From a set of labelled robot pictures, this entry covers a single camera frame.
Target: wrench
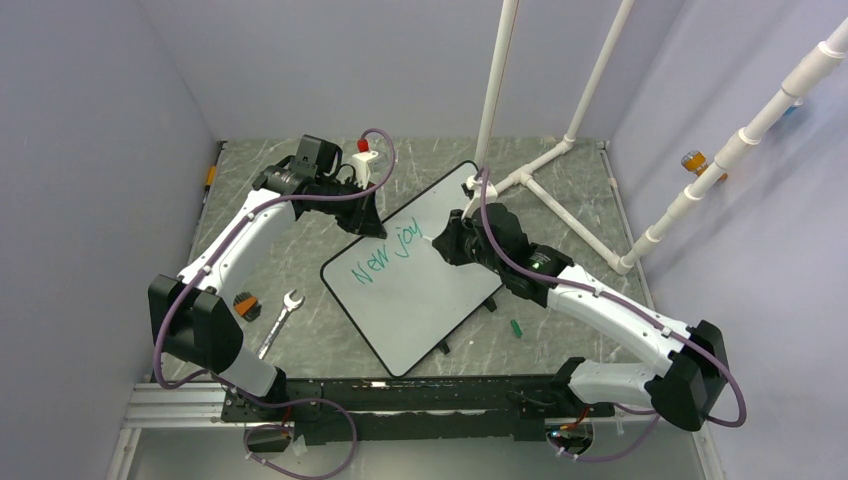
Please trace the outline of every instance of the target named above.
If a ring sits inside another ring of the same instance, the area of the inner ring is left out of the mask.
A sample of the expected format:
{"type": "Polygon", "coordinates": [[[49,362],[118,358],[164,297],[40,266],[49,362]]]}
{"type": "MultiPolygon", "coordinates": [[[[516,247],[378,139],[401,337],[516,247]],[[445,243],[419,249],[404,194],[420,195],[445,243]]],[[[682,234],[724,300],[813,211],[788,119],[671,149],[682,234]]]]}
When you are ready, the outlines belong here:
{"type": "Polygon", "coordinates": [[[274,343],[274,340],[277,339],[277,335],[280,334],[280,330],[283,328],[283,324],[286,323],[286,319],[291,312],[300,308],[303,305],[303,301],[306,300],[306,297],[300,297],[300,300],[295,300],[292,298],[297,290],[292,290],[283,297],[283,309],[280,310],[280,316],[277,317],[277,321],[274,322],[274,326],[271,327],[271,331],[268,332],[268,336],[265,337],[265,340],[262,340],[262,344],[259,346],[259,350],[256,351],[256,355],[259,357],[259,360],[264,360],[265,355],[268,354],[268,350],[271,349],[271,345],[274,343]]]}

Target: white board with black border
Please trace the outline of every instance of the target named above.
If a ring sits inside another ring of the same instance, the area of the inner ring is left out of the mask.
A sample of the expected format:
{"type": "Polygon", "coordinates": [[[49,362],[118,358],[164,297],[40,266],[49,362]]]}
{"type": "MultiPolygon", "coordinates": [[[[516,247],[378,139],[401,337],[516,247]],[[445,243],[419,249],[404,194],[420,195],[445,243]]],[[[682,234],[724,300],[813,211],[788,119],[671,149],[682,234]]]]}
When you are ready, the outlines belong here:
{"type": "Polygon", "coordinates": [[[448,265],[431,245],[468,198],[464,162],[387,217],[388,238],[359,238],[321,267],[321,280],[393,377],[408,373],[498,287],[484,267],[448,265]]]}

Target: marble tabletop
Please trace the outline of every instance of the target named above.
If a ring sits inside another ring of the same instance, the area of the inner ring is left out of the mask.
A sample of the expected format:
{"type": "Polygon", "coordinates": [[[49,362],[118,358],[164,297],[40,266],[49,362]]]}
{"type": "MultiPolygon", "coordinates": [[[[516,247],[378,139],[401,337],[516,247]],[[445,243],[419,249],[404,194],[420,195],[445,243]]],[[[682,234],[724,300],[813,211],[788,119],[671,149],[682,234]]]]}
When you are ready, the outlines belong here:
{"type": "MultiPolygon", "coordinates": [[[[330,139],[345,152],[355,139],[330,139]]],[[[299,139],[237,140],[224,144],[217,177],[198,226],[193,255],[200,255],[236,214],[251,182],[265,166],[293,154],[299,139]]],[[[493,183],[515,168],[551,149],[557,140],[493,138],[487,157],[493,183]]],[[[458,163],[474,156],[472,138],[397,138],[395,173],[377,197],[381,217],[393,212],[458,163]]],[[[377,148],[383,148],[376,141],[377,148]]],[[[580,139],[561,158],[534,177],[569,212],[616,253],[628,250],[622,219],[609,184],[598,142],[580,139]]],[[[592,275],[628,297],[645,303],[636,270],[626,276],[613,272],[594,250],[522,186],[500,194],[499,201],[521,221],[530,240],[550,245],[571,256],[592,275]]],[[[266,361],[292,378],[387,377],[377,357],[359,335],[321,281],[319,270],[355,237],[341,231],[332,217],[305,213],[283,234],[256,266],[242,290],[257,296],[262,315],[242,322],[245,344],[252,349],[267,334],[285,292],[297,288],[306,296],[269,351],[266,361]]],[[[600,362],[632,362],[635,356],[591,327],[565,314],[543,309],[514,297],[505,289],[495,295],[498,309],[478,309],[448,338],[448,355],[429,353],[407,375],[511,375],[554,373],[569,357],[600,362]],[[517,338],[510,326],[516,319],[523,331],[517,338]]],[[[165,361],[169,378],[182,377],[196,367],[174,358],[165,361]]]]}

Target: white wall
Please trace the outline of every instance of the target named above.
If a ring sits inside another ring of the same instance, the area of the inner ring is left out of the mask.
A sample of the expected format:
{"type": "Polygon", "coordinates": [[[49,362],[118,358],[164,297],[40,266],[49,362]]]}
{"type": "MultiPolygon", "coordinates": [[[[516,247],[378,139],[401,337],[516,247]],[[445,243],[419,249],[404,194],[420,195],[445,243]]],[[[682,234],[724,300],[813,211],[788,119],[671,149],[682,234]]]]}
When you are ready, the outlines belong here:
{"type": "Polygon", "coordinates": [[[215,144],[131,0],[0,6],[0,465],[103,478],[215,144]]]}
{"type": "MultiPolygon", "coordinates": [[[[218,138],[476,136],[497,0],[141,0],[218,138]]],[[[637,2],[581,135],[611,137],[683,0],[637,2]]],[[[619,0],[524,0],[495,135],[563,135],[619,0]]]]}
{"type": "MultiPolygon", "coordinates": [[[[841,0],[687,3],[612,140],[636,234],[692,180],[680,157],[714,154],[846,16],[841,0]]],[[[730,479],[848,477],[848,65],[806,102],[644,259],[662,311],[724,331],[750,409],[712,428],[730,479]]]]}

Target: white pipe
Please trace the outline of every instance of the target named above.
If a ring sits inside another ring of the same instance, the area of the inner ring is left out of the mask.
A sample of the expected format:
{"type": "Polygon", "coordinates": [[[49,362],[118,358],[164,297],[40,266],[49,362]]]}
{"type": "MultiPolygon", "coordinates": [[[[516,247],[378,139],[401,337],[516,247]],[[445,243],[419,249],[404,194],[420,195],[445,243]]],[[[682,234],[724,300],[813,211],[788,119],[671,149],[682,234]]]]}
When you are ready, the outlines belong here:
{"type": "Polygon", "coordinates": [[[501,8],[501,20],[495,39],[495,53],[492,56],[492,67],[489,69],[489,85],[486,87],[486,100],[483,103],[483,119],[480,121],[477,150],[474,152],[474,163],[478,167],[482,167],[486,162],[486,151],[489,149],[489,137],[492,135],[492,124],[495,122],[495,110],[498,107],[498,96],[501,93],[501,82],[506,69],[509,43],[512,41],[512,29],[515,25],[518,2],[519,0],[504,0],[501,8]]]}
{"type": "Polygon", "coordinates": [[[574,112],[574,117],[571,118],[568,133],[565,134],[565,140],[568,142],[574,143],[574,140],[577,139],[577,129],[580,128],[580,123],[583,122],[583,116],[586,115],[586,110],[589,109],[589,102],[592,101],[595,89],[598,88],[601,75],[604,73],[604,68],[607,66],[610,55],[612,55],[612,49],[615,47],[619,35],[621,35],[621,30],[624,29],[624,22],[627,20],[627,16],[630,15],[630,9],[633,7],[634,1],[622,0],[621,5],[618,7],[618,12],[612,21],[610,31],[607,33],[603,47],[601,47],[601,53],[598,54],[598,60],[595,61],[595,67],[592,69],[592,74],[589,75],[586,88],[583,89],[583,96],[580,97],[580,103],[577,104],[577,111],[574,112]]]}
{"type": "Polygon", "coordinates": [[[604,245],[604,242],[598,240],[598,237],[592,234],[589,229],[584,227],[583,224],[580,223],[580,221],[574,217],[574,215],[569,213],[568,210],[566,210],[562,205],[559,204],[559,202],[554,200],[554,197],[552,197],[548,192],[546,192],[541,185],[536,183],[536,181],[533,180],[533,177],[531,177],[529,174],[525,174],[521,179],[521,183],[524,184],[525,187],[530,189],[531,192],[535,193],[536,196],[539,197],[540,200],[545,202],[545,205],[550,207],[550,209],[553,210],[554,213],[557,214],[557,216],[561,218],[562,221],[565,222],[565,224],[568,225],[569,228],[574,230],[574,233],[576,233],[580,238],[583,239],[583,241],[585,241],[587,244],[589,244],[590,247],[592,247],[596,252],[598,252],[598,254],[600,254],[601,257],[606,260],[607,264],[610,267],[615,267],[615,265],[618,263],[618,255],[616,255],[612,252],[612,250],[607,248],[607,246],[604,245]]]}
{"type": "Polygon", "coordinates": [[[506,178],[504,178],[497,185],[495,185],[495,190],[498,193],[501,193],[507,188],[521,183],[521,178],[524,175],[532,175],[533,172],[541,168],[543,165],[547,164],[548,162],[562,155],[563,153],[571,150],[572,146],[572,143],[568,143],[565,140],[557,143],[556,145],[554,145],[554,148],[543,153],[542,156],[540,156],[536,160],[533,160],[532,162],[527,163],[526,165],[522,165],[516,168],[512,173],[507,175],[506,178]]]}
{"type": "Polygon", "coordinates": [[[786,76],[780,91],[760,110],[751,123],[740,128],[716,153],[713,163],[691,185],[683,189],[671,203],[666,213],[645,230],[627,255],[614,267],[620,274],[627,273],[636,260],[650,253],[674,223],[683,218],[698,203],[707,190],[722,174],[736,166],[748,152],[760,143],[763,134],[786,112],[795,100],[806,95],[816,84],[832,72],[845,58],[848,50],[848,18],[824,42],[820,42],[786,76]]]}

